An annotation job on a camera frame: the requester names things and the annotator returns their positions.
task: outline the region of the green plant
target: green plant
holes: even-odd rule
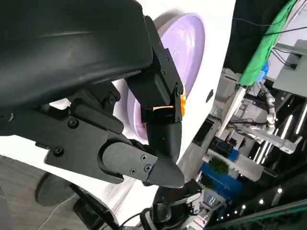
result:
[[[212,182],[212,180],[210,179],[209,176],[207,176],[206,174],[202,174],[201,176],[201,183],[206,187],[206,188],[211,188],[214,189],[215,185]]]
[[[209,167],[220,175],[226,174],[229,171],[228,164],[216,157],[212,157],[209,161]]]

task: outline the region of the green cloth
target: green cloth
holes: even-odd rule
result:
[[[292,10],[292,7],[295,5],[295,3],[296,0],[289,0],[289,2],[283,7],[283,9],[275,17],[274,21],[272,22],[273,25],[269,27],[266,34],[277,33],[283,29],[287,21],[287,18]],[[278,35],[279,34],[273,34],[263,37],[252,59],[248,63],[248,66],[245,68],[239,80],[239,84],[249,86],[256,81],[262,67],[264,66],[264,64],[266,63],[266,61],[270,56],[270,52],[273,48],[273,45]]]

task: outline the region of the purple bowl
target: purple bowl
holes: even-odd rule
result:
[[[175,17],[158,32],[163,46],[171,53],[188,97],[197,78],[205,46],[205,30],[201,17],[194,13]],[[147,133],[141,121],[141,106],[130,90],[127,108],[131,128],[137,137],[146,141]]]

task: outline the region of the white table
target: white table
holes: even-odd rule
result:
[[[199,75],[187,99],[186,114],[182,121],[179,157],[181,158],[211,110],[228,47],[235,0],[139,0],[139,2],[143,6],[144,15],[149,15],[152,19],[159,17],[156,23],[161,23],[163,19],[169,20],[171,15],[194,12],[202,17],[205,24],[204,56]],[[128,138],[138,139],[128,122],[127,86],[124,80],[118,80],[114,85],[121,93],[121,101],[116,104],[114,115],[124,123],[123,134]],[[214,90],[214,95],[206,103],[205,100],[211,90]],[[144,187],[140,181],[128,177],[122,184],[114,185],[46,165],[44,158],[47,151],[36,147],[34,142],[17,136],[0,137],[0,154],[51,172],[82,187],[106,204],[117,216],[119,223],[150,207],[158,188]],[[138,221],[139,219],[135,218],[129,224],[135,225]]]

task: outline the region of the black mount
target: black mount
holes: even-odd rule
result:
[[[70,94],[64,110],[44,104],[0,114],[0,135],[18,135],[49,150],[45,163],[110,183],[127,175],[150,184],[181,187],[176,165],[181,145],[180,95],[183,85],[150,17],[145,17],[153,61],[125,78],[142,107],[149,146],[128,140],[113,116],[120,93],[110,81]],[[172,106],[153,110],[153,107]]]

